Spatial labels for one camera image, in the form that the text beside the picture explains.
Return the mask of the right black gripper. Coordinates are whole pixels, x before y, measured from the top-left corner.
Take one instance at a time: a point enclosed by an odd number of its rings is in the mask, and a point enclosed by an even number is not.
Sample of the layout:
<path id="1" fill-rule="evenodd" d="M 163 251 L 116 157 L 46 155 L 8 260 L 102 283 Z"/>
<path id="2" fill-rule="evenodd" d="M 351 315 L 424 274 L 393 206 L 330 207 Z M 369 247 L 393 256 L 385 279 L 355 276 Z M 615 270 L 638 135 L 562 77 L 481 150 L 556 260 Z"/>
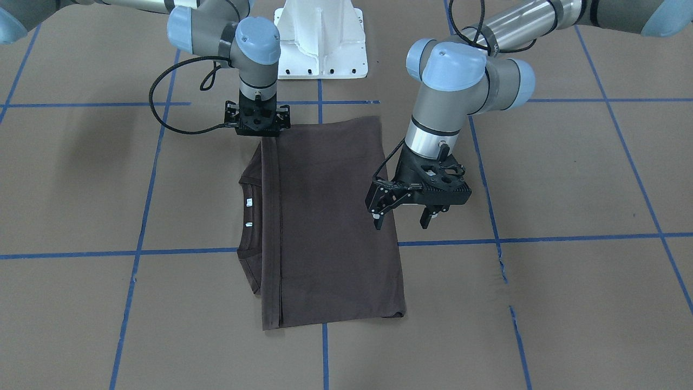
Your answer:
<path id="1" fill-rule="evenodd" d="M 277 137 L 291 127 L 290 106 L 278 105 L 276 96 L 252 100 L 239 94 L 239 98 L 239 103 L 225 103 L 225 127 L 234 128 L 238 135 Z"/>

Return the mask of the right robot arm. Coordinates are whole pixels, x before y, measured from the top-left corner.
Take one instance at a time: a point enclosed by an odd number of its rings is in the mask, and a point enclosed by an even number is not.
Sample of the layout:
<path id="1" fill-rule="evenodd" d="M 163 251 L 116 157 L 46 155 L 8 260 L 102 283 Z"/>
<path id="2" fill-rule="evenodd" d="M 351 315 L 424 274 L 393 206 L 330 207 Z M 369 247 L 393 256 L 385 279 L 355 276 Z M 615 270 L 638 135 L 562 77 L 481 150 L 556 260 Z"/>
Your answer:
<path id="1" fill-rule="evenodd" d="M 252 17 L 254 1 L 1 1 L 2 44 L 27 36 L 57 11 L 70 5 L 116 5 L 168 15 L 167 37 L 171 45 L 198 58 L 166 69 L 149 89 L 149 108 L 166 129 L 183 135 L 201 135 L 218 128 L 234 128 L 238 135 L 277 137 L 291 127 L 290 106 L 277 104 L 280 33 L 274 22 Z M 153 95 L 159 82 L 184 65 L 212 60 L 213 70 L 201 82 L 209 90 L 223 68 L 238 70 L 238 103 L 225 103 L 221 124 L 200 131 L 183 131 L 158 115 Z"/>

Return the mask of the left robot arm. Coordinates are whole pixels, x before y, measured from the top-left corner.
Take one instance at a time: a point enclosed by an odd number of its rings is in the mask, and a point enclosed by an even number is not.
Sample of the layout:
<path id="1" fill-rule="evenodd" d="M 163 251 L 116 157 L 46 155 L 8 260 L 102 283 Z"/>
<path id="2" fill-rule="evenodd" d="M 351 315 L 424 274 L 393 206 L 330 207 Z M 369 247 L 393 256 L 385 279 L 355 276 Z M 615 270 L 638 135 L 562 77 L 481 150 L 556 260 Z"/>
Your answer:
<path id="1" fill-rule="evenodd" d="M 668 37 L 691 23 L 690 1 L 526 1 L 476 25 L 454 29 L 445 40 L 422 39 L 408 51 L 406 69 L 420 82 L 392 180 L 374 173 L 365 204 L 379 230 L 403 204 L 423 205 L 430 221 L 471 195 L 465 168 L 452 154 L 471 114 L 505 111 L 526 103 L 535 73 L 507 54 L 529 49 L 538 38 L 572 25 Z"/>

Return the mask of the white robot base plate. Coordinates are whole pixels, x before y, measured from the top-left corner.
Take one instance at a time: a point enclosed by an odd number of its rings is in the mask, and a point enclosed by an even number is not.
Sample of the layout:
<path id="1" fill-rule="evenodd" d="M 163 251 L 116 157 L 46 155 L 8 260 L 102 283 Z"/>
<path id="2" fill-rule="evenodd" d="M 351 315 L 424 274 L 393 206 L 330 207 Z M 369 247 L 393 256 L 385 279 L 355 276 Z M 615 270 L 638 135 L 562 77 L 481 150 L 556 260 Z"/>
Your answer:
<path id="1" fill-rule="evenodd" d="M 274 23 L 280 80 L 367 76 L 363 13 L 351 1 L 287 1 L 274 11 Z"/>

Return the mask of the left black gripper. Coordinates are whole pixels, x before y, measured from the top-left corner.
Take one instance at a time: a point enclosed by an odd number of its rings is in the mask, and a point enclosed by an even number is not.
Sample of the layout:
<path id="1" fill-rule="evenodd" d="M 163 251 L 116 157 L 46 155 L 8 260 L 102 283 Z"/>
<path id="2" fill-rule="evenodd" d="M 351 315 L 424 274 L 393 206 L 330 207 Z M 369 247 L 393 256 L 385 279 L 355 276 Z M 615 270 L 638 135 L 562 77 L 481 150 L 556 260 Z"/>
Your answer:
<path id="1" fill-rule="evenodd" d="M 424 205 L 420 226 L 427 229 L 439 212 L 467 202 L 471 188 L 463 177 L 465 168 L 455 160 L 448 144 L 435 147 L 432 159 L 417 155 L 405 144 L 399 144 L 396 150 L 401 153 L 395 176 L 391 180 L 379 177 L 384 167 L 381 163 L 365 199 L 376 230 L 382 229 L 384 216 L 399 205 Z"/>

